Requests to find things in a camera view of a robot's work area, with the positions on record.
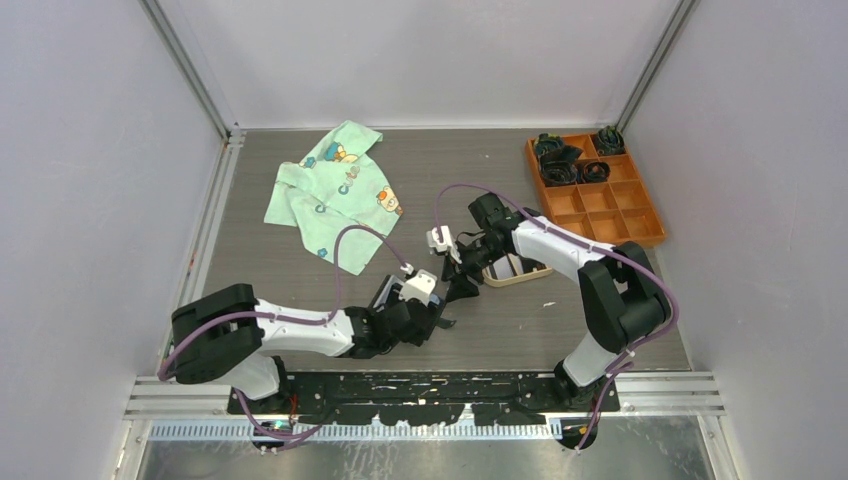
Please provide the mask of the black leather card holder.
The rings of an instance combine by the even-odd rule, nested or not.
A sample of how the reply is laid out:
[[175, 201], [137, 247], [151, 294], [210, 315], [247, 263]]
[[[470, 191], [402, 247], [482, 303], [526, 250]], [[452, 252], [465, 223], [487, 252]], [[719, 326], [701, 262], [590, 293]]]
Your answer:
[[[401, 300], [399, 298], [399, 292], [400, 292], [400, 289], [403, 285], [403, 282], [406, 279], [400, 279], [399, 277], [394, 276], [394, 275], [387, 276], [384, 284], [381, 286], [380, 291], [378, 292], [378, 294], [372, 300], [372, 302], [370, 304], [370, 308], [374, 309], [374, 310], [381, 310], [382, 307], [384, 305], [386, 305], [388, 302]], [[435, 293], [435, 290], [434, 290], [433, 298], [441, 298], [439, 295], [437, 295]], [[440, 322], [440, 324], [436, 328], [441, 328], [441, 329], [447, 330], [447, 329], [453, 328], [456, 324], [455, 320], [444, 318], [443, 312], [441, 314], [441, 318], [442, 318], [442, 321]]]

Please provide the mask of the white striped credit card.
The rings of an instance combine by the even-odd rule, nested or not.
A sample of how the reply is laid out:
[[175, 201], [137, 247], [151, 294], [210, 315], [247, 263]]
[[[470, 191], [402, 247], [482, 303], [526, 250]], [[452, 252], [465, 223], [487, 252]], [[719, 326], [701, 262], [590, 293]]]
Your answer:
[[492, 264], [489, 275], [492, 279], [501, 281], [520, 276], [523, 273], [521, 259], [515, 255], [507, 254]]

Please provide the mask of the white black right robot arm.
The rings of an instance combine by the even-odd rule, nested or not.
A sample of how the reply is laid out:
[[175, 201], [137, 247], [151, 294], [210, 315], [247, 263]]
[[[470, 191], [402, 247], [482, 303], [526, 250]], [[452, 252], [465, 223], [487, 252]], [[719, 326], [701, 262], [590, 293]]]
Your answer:
[[431, 250], [444, 259], [448, 300], [478, 295], [483, 271], [507, 255], [537, 261], [579, 287], [588, 331], [553, 372], [556, 400], [565, 409], [582, 409], [600, 379], [611, 377], [630, 351], [675, 320], [672, 295], [639, 244], [587, 239], [492, 191], [468, 210], [478, 227], [471, 242], [458, 241], [441, 222], [426, 234]]

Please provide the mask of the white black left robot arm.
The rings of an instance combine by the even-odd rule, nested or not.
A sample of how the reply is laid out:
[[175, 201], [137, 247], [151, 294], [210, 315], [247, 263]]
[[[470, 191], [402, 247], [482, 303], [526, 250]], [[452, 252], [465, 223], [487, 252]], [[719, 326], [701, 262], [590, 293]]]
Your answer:
[[176, 309], [171, 315], [174, 347], [157, 375], [183, 385], [228, 385], [269, 413], [285, 409], [292, 397], [284, 352], [312, 352], [330, 358], [371, 359], [401, 343], [422, 346], [443, 318], [444, 301], [401, 295], [390, 277], [367, 307], [336, 312], [293, 309], [255, 296], [238, 283]]

